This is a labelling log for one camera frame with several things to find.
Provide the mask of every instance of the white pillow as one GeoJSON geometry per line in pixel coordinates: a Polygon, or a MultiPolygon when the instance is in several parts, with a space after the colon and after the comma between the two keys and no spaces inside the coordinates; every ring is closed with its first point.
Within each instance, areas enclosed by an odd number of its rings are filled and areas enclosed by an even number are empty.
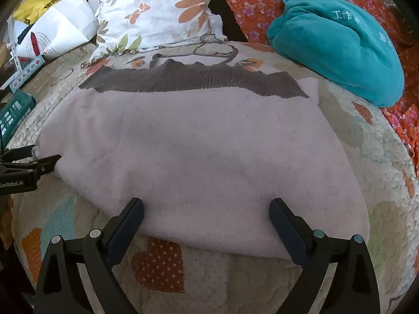
{"type": "Polygon", "coordinates": [[[225,38],[220,17],[208,9],[209,1],[98,0],[98,48],[91,60],[111,53],[198,43],[208,34],[225,38]]]}

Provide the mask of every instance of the yellow plastic bag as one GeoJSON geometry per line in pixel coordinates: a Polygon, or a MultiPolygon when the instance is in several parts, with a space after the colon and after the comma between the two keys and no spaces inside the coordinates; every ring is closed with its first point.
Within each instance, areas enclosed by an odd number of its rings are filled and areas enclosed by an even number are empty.
{"type": "Polygon", "coordinates": [[[61,0],[25,0],[13,13],[13,17],[26,23],[34,24],[47,10],[61,0]]]}

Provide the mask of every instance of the bed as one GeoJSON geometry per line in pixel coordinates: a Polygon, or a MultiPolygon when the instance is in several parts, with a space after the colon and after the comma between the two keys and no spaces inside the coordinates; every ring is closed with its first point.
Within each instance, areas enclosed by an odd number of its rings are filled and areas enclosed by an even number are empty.
{"type": "MultiPolygon", "coordinates": [[[[319,82],[319,107],[338,136],[361,186],[368,208],[368,248],[378,281],[381,312],[391,313],[419,271],[418,181],[409,153],[382,112],[317,73],[257,43],[208,43],[158,50],[172,54],[223,54],[232,48],[246,57],[249,70],[270,65],[294,79],[319,82]]],[[[37,106],[8,147],[34,144],[43,123],[59,102],[103,65],[114,69],[144,65],[140,54],[84,63],[95,46],[88,43],[49,64],[24,87],[37,106]]],[[[109,217],[53,175],[41,178],[38,190],[14,195],[13,237],[22,264],[35,286],[43,255],[52,236],[84,237],[103,228],[109,217]]],[[[102,313],[84,266],[82,280],[96,313],[102,313]]],[[[273,313],[284,301],[301,269],[289,260],[222,253],[136,235],[123,262],[113,269],[139,313],[273,313]],[[173,284],[146,280],[149,254],[168,251],[179,277],[173,284]]],[[[333,277],[328,270],[311,313],[317,313],[333,277]]]]}

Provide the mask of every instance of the teal pillow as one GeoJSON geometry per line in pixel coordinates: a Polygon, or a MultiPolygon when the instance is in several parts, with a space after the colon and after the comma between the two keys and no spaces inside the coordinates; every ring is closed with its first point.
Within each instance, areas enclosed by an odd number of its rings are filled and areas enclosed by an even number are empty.
{"type": "Polygon", "coordinates": [[[401,97],[404,74],[385,30],[345,0],[283,0],[267,37],[282,56],[318,72],[376,106],[401,97]]]}

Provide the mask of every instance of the white paper bag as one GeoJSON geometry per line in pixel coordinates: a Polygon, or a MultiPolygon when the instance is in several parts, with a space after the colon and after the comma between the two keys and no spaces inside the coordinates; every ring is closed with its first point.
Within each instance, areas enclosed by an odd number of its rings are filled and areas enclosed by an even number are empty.
{"type": "Polygon", "coordinates": [[[36,37],[39,52],[45,59],[52,60],[88,42],[98,28],[98,20],[86,0],[62,0],[33,25],[17,47],[17,55],[36,56],[31,33],[36,37]]]}

